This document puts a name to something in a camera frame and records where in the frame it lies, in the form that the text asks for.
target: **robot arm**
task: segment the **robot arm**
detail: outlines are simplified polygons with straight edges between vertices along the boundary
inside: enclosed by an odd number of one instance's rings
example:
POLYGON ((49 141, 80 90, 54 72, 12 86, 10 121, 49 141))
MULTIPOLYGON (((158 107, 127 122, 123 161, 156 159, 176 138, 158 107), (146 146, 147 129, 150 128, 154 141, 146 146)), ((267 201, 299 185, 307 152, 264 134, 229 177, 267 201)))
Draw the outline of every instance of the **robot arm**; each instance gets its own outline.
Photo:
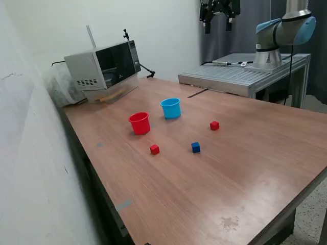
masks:
POLYGON ((241 13, 240 5, 240 0, 209 0, 207 4, 201 3, 200 21, 205 24, 205 33, 210 33, 211 20, 218 13, 226 15, 226 31, 231 31, 234 18, 241 13))
POLYGON ((308 10, 309 0, 287 0, 286 14, 256 27, 257 68, 275 68, 281 65, 279 47, 300 45, 310 40, 316 27, 316 18, 308 10))

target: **plastic cup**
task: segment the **plastic cup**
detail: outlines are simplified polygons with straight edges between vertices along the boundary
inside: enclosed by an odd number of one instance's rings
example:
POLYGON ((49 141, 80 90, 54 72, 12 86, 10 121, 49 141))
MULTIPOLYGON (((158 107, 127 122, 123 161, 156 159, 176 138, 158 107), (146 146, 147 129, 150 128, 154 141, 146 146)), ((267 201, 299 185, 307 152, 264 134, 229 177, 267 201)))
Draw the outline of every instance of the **plastic cup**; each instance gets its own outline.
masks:
POLYGON ((146 134, 150 131, 149 114, 146 112, 131 115, 128 121, 132 124, 134 134, 146 134))
POLYGON ((179 98, 169 98, 161 101, 163 113, 166 119, 174 119, 180 116, 180 99, 179 98))

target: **blue cube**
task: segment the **blue cube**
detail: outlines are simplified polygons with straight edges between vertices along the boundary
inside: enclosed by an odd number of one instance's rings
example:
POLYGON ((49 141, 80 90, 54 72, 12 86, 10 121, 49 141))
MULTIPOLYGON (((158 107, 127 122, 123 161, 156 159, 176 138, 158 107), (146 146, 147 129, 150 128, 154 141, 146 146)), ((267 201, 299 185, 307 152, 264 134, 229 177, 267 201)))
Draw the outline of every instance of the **blue cube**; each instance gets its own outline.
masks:
POLYGON ((198 153, 201 151, 199 142, 192 143, 193 153, 198 153))

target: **red cube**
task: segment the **red cube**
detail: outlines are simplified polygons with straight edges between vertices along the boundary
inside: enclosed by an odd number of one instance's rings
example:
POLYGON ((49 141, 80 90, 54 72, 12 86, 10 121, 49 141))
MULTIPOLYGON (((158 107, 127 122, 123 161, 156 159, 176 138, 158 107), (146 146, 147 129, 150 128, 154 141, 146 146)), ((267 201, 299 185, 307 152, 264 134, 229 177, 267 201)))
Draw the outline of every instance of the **red cube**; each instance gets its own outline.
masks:
POLYGON ((153 155, 157 155, 160 152, 159 146, 154 144, 153 146, 150 147, 150 151, 153 155))
POLYGON ((213 121, 212 123, 210 123, 210 128, 211 130, 219 129, 219 123, 217 121, 213 121))

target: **gray floor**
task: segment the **gray floor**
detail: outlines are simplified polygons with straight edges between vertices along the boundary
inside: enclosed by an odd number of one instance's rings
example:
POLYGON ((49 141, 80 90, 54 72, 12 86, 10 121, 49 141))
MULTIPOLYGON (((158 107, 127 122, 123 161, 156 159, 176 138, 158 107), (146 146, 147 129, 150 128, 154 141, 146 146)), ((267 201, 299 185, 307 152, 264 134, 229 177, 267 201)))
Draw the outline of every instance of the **gray floor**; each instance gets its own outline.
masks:
MULTIPOLYGON (((288 98, 286 105, 291 105, 291 98, 288 98)), ((311 95, 307 95, 304 109, 327 114, 327 105, 311 95)), ((327 179, 297 208, 294 234, 283 245, 318 244, 326 208, 327 179)))

